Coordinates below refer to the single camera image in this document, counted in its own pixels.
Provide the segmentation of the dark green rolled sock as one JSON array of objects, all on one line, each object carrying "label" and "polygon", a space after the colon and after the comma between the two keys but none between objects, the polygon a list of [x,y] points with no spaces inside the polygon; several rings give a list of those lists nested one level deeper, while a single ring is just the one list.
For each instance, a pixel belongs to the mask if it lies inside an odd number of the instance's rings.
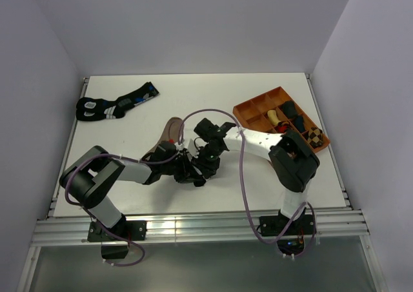
[{"label": "dark green rolled sock", "polygon": [[281,106],[281,111],[288,119],[293,119],[298,116],[294,101],[286,101],[285,103],[283,103]]}]

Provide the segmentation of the brown sock red stripes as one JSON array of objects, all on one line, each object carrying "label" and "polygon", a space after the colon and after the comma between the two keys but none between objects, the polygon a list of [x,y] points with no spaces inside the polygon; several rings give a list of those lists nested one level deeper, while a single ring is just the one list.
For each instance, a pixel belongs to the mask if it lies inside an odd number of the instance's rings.
[{"label": "brown sock red stripes", "polygon": [[162,134],[158,141],[154,144],[152,148],[150,148],[144,156],[141,158],[144,161],[148,160],[148,157],[151,156],[152,153],[156,150],[157,146],[164,141],[172,141],[173,143],[177,142],[179,137],[179,130],[181,125],[183,124],[183,120],[179,117],[172,117],[170,118],[162,131]]}]

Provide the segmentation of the dark teal rolled sock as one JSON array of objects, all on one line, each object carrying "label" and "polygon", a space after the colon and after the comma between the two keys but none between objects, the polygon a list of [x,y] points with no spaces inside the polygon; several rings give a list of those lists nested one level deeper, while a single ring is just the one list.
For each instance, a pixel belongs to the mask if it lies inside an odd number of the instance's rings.
[{"label": "dark teal rolled sock", "polygon": [[292,123],[298,132],[304,133],[306,131],[305,124],[304,124],[304,118],[302,115],[298,115],[297,117],[295,117]]}]

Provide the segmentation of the orange compartment tray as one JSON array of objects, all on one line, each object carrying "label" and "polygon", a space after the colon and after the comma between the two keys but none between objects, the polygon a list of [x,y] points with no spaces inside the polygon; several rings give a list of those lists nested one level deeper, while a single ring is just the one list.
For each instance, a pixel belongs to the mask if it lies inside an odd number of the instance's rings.
[{"label": "orange compartment tray", "polygon": [[[294,119],[288,119],[281,111],[281,106],[286,101],[294,101],[298,115],[303,116],[306,128],[306,131],[304,133],[298,132],[292,123]],[[293,100],[293,98],[282,87],[274,88],[273,90],[265,92],[234,106],[233,114],[240,122],[240,124],[245,128],[265,133],[278,133],[275,130],[275,126],[273,126],[268,120],[267,111],[269,110],[277,111],[277,116],[280,121],[288,121],[292,127],[292,129],[288,131],[295,131],[296,133],[298,133],[314,153],[318,153],[330,145],[330,139],[327,137],[321,127],[315,124],[315,122],[304,112],[300,105],[295,100]],[[324,145],[322,145],[322,147],[320,148],[314,149],[307,142],[308,131],[311,127],[318,127],[323,131]]]}]

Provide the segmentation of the red black rolled sock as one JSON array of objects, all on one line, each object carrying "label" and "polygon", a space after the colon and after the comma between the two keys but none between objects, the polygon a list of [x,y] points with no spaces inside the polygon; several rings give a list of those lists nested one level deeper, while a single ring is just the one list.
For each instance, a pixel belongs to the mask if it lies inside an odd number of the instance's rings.
[{"label": "red black rolled sock", "polygon": [[286,131],[291,130],[291,129],[292,127],[288,121],[280,121],[275,127],[275,130],[281,134],[284,134]]}]

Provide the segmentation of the brown checkered rolled sock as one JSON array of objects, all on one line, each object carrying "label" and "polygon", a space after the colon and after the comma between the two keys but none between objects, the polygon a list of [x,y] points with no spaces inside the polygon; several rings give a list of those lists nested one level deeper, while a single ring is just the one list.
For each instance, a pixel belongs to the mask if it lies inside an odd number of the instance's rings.
[{"label": "brown checkered rolled sock", "polygon": [[314,149],[322,147],[324,145],[323,131],[318,127],[311,127],[308,131],[307,142]]}]

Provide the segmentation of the aluminium table rail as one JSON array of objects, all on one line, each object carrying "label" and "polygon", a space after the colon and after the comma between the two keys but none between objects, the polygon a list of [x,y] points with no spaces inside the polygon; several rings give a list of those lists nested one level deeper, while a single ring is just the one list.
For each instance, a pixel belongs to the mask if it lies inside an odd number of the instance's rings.
[{"label": "aluminium table rail", "polygon": [[[243,212],[202,213],[200,215],[128,216],[145,220],[143,244],[219,242],[256,240]],[[365,236],[370,231],[360,210],[317,211],[319,237]],[[30,241],[32,247],[89,245],[86,240],[91,220],[88,217],[56,218],[36,223]]]}]

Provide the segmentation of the yellow rolled sock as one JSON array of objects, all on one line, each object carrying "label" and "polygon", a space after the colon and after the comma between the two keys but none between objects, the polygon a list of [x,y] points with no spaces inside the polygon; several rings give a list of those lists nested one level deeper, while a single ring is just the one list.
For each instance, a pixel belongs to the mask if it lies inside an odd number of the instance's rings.
[{"label": "yellow rolled sock", "polygon": [[273,125],[273,126],[277,126],[281,121],[279,120],[278,116],[277,116],[277,111],[275,110],[269,110],[267,111],[267,117],[269,122]]}]

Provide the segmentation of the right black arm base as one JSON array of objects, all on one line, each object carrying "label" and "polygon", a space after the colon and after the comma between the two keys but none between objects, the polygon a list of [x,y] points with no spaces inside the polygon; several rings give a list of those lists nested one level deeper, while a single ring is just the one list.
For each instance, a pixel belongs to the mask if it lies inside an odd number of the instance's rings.
[{"label": "right black arm base", "polygon": [[279,212],[277,215],[260,216],[256,231],[262,237],[276,237],[282,234],[276,242],[278,250],[282,255],[296,258],[306,249],[305,237],[310,236],[312,242],[316,237],[316,223],[312,215],[302,212],[300,216],[292,221],[287,230],[282,233],[289,219]]}]

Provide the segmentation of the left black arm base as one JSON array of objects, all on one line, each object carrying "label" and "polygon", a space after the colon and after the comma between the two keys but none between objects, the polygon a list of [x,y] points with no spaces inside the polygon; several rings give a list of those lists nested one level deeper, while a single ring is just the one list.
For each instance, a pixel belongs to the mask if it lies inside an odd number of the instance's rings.
[{"label": "left black arm base", "polygon": [[145,238],[145,220],[121,219],[113,228],[91,222],[87,242],[101,243],[102,258],[117,262],[126,258],[132,249],[138,249],[136,242],[143,241]]}]

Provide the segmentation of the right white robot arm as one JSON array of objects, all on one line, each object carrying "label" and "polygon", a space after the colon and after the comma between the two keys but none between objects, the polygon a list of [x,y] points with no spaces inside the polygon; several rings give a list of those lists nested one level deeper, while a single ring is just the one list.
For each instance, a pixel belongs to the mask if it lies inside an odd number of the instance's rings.
[{"label": "right white robot arm", "polygon": [[206,179],[215,175],[224,151],[238,151],[241,159],[244,153],[249,153],[268,160],[285,187],[279,226],[288,234],[301,227],[300,216],[307,201],[307,187],[316,175],[320,161],[299,133],[293,130],[265,133],[239,127],[232,122],[218,126],[206,118],[198,123],[194,133],[205,145],[190,148],[192,164]]}]

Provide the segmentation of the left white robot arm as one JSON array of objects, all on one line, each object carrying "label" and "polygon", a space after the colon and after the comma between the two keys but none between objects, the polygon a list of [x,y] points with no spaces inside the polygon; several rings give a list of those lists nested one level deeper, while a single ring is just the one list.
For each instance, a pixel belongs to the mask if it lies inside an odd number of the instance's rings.
[{"label": "left white robot arm", "polygon": [[109,154],[94,146],[60,176],[66,200],[81,206],[103,225],[111,240],[125,234],[125,216],[113,205],[108,192],[117,180],[150,185],[161,176],[173,176],[177,183],[205,184],[205,179],[190,162],[188,152],[179,151],[172,141],[161,141],[141,161]]}]

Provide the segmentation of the black blue patterned sock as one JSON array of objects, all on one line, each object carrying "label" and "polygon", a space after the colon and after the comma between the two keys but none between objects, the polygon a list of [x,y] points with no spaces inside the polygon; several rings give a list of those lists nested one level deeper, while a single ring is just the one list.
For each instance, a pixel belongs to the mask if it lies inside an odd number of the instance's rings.
[{"label": "black blue patterned sock", "polygon": [[114,101],[82,97],[76,104],[76,119],[84,122],[121,119],[129,110],[158,95],[159,91],[155,86],[151,82],[146,82],[140,88]]}]

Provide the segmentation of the white black striped sock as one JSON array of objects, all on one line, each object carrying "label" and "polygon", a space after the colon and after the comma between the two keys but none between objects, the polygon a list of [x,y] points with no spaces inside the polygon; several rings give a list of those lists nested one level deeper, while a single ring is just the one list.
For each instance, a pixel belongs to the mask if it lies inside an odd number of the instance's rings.
[{"label": "white black striped sock", "polygon": [[215,174],[211,162],[194,157],[186,148],[178,151],[174,168],[173,176],[177,183],[192,183],[195,187],[204,186],[206,181]]}]

